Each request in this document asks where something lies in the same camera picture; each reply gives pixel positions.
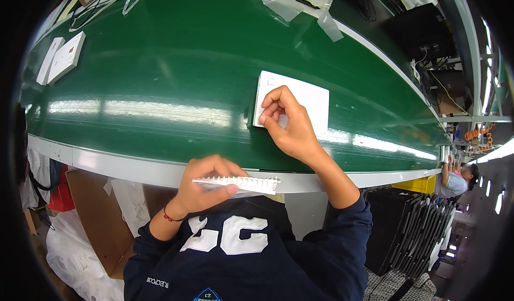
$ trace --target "yellow bin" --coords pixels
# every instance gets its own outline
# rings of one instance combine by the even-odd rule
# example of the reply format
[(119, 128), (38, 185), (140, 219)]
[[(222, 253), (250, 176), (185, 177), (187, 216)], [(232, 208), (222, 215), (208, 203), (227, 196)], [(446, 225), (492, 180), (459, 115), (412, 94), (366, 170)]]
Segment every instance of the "yellow bin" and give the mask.
[(435, 175), (392, 184), (391, 187), (395, 189), (416, 191), (418, 193), (432, 194), (435, 189)]

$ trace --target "sleeve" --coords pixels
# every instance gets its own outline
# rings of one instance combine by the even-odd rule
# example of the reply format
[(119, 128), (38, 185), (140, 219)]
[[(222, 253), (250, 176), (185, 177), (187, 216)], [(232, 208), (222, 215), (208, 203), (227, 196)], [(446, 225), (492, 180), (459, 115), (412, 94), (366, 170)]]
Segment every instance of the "sleeve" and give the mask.
[(149, 225), (150, 222), (139, 228), (140, 236), (134, 239), (135, 255), (128, 259), (123, 269), (125, 300), (135, 300), (137, 298), (150, 271), (177, 240), (178, 233), (169, 241), (157, 240), (150, 233)]
[(373, 223), (369, 203), (361, 197), (336, 209), (324, 229), (307, 234), (292, 257), (309, 278), (337, 300), (362, 301), (368, 285), (366, 244)]
[(468, 189), (468, 184), (464, 180), (464, 178), (459, 177), (455, 174), (448, 174), (448, 182), (446, 183), (446, 188), (451, 190), (455, 196), (464, 193)]

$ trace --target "white number print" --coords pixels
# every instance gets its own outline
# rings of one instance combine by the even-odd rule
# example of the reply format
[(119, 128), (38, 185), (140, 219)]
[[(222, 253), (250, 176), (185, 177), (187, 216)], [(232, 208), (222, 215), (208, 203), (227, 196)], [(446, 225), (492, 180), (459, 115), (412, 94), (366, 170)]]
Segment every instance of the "white number print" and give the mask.
[(242, 216), (231, 216), (223, 223), (222, 242), (220, 247), (228, 255), (261, 253), (268, 246), (266, 233), (252, 233), (250, 238), (241, 240), (239, 234), (243, 228), (264, 229), (268, 226), (268, 220), (262, 218), (247, 219)]
[[(187, 249), (209, 252), (218, 245), (219, 232), (213, 229), (202, 229), (207, 225), (207, 217), (203, 221), (200, 221), (200, 216), (192, 217), (188, 219), (188, 222), (193, 233), (180, 249), (181, 252)], [(200, 236), (195, 237), (194, 235), (201, 229)]]
[[(181, 252), (192, 249), (196, 251), (209, 252), (218, 241), (218, 231), (213, 229), (202, 229), (207, 225), (207, 218), (200, 221), (200, 216), (188, 220), (189, 227), (193, 234), (184, 243)], [(252, 233), (250, 238), (241, 240), (239, 235), (241, 229), (262, 230), (268, 226), (268, 221), (262, 218), (251, 218), (231, 216), (223, 223), (222, 241), (220, 247), (227, 255), (261, 253), (268, 246), (268, 235), (266, 233)]]

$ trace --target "workbench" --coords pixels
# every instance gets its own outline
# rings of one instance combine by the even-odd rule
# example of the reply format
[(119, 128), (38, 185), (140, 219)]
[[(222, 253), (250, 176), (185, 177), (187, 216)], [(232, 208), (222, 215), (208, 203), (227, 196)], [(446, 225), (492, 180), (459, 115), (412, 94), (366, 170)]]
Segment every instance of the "workbench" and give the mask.
[(140, 0), (123, 16), (124, 1), (83, 28), (78, 66), (54, 85), (35, 81), (46, 51), (55, 37), (68, 41), (80, 31), (68, 32), (64, 21), (28, 54), (21, 102), (31, 148), (170, 187), (189, 159), (218, 153), (254, 176), (296, 182), (284, 193), (319, 191), (308, 166), (251, 125), (266, 70), (330, 91), (320, 143), (358, 187), (439, 172), (450, 141), (433, 109), (405, 63), (345, 26), (340, 8), (353, 21), (356, 11), (343, 2), (334, 3), (334, 17), (344, 38), (332, 42), (313, 9), (285, 22), (261, 0)]

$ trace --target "yellow cable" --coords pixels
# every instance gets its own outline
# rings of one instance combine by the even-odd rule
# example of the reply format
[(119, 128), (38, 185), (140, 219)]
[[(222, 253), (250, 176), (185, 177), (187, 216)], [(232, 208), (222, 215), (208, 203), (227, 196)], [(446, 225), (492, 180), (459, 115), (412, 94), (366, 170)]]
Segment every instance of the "yellow cable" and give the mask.
[(469, 114), (469, 112), (467, 112), (466, 110), (464, 110), (464, 108), (462, 108), (458, 103), (455, 102), (455, 100), (453, 100), (453, 98), (450, 96), (450, 94), (448, 93), (448, 90), (446, 90), (446, 87), (441, 83), (441, 81), (439, 81), (439, 79), (437, 79), (437, 77), (434, 75), (434, 73), (432, 73), (432, 70), (429, 70), (430, 73), (432, 74), (432, 77), (434, 77), (435, 80), (437, 80), (437, 82), (439, 82), (439, 84), (441, 85), (441, 87), (443, 87), (443, 89), (446, 91), (446, 94), (448, 95), (448, 98), (450, 100), (453, 101), (453, 103), (459, 107), (462, 111), (464, 111), (466, 113), (466, 115), (470, 116), (470, 117), (473, 117), (472, 115)]

